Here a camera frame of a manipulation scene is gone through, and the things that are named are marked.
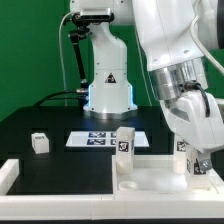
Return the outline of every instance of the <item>warning label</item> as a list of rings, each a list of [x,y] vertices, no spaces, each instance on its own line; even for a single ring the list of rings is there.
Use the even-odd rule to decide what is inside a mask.
[[[117,83],[112,73],[110,73],[105,83]]]

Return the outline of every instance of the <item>green backdrop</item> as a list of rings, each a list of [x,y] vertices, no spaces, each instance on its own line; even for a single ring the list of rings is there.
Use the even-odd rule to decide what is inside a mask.
[[[63,90],[58,29],[68,10],[69,0],[0,1],[0,121],[19,107],[31,106],[42,97]],[[75,57],[67,38],[68,31],[74,28],[72,24],[63,28],[68,89],[79,86]],[[134,87],[135,103],[149,105],[134,28],[112,27],[111,31],[128,46],[128,79]],[[92,80],[93,57],[88,39],[81,43],[81,51],[88,79]],[[224,51],[214,51],[213,55],[224,64]],[[215,97],[224,97],[224,77],[209,63],[206,67],[210,82],[208,91]],[[158,104],[151,90],[150,98],[153,105]]]

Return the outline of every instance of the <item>white cube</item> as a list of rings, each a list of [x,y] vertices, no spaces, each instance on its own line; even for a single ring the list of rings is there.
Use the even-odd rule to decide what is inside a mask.
[[[31,135],[32,146],[36,154],[49,153],[49,140],[44,133]]]

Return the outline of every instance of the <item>black table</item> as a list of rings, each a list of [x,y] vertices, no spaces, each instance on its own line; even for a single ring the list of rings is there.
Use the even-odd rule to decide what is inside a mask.
[[[68,148],[65,143],[71,131],[116,131],[120,126],[145,131],[150,147],[136,148],[135,154],[173,153],[173,134],[159,107],[140,107],[136,117],[126,120],[85,117],[78,107],[20,108],[0,123],[0,165],[7,159],[20,161],[20,175],[8,195],[112,194],[111,156],[115,148]],[[35,154],[31,145],[31,134],[35,132],[43,132],[49,138],[50,153]],[[223,223],[219,221],[203,220],[203,223]],[[202,220],[77,221],[95,222],[202,223]]]

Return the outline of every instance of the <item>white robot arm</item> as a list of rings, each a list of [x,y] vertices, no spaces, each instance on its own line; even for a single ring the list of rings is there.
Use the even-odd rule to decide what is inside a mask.
[[[202,0],[199,5],[198,35],[208,49],[219,48],[215,25],[218,3],[218,0]],[[200,59],[204,54],[190,33],[195,4],[196,0],[71,0],[70,8],[84,17],[102,16],[102,10],[110,9],[115,24],[134,24],[135,18],[155,98],[160,101],[167,123],[175,134],[200,152],[201,169],[208,170],[210,164],[206,162],[203,167],[203,161],[209,161],[211,152],[224,148],[224,125],[215,99],[203,92],[207,88]],[[84,109],[94,108],[95,114],[136,110],[125,76],[126,46],[111,36],[108,23],[92,24],[90,30],[95,79],[89,90],[90,102]],[[110,74],[117,80],[113,87],[105,82]],[[106,103],[110,97],[118,107]]]

